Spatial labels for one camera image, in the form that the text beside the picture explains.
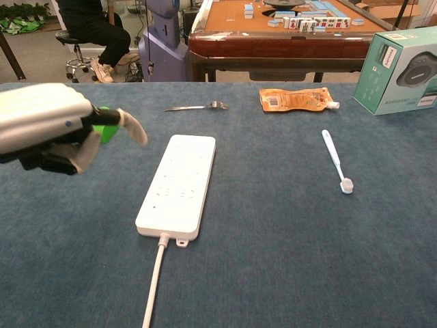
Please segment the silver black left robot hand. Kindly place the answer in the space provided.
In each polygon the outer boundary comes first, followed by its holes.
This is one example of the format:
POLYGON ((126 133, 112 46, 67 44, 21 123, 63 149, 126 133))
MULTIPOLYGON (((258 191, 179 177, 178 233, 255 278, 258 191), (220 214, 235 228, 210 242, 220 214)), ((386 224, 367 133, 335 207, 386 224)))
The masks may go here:
POLYGON ((146 130, 129 112, 97 107, 63 83, 4 91, 1 163, 19 161, 25 170, 82 174, 102 143, 102 133, 95 126, 121 126, 140 146, 148 143, 146 130))

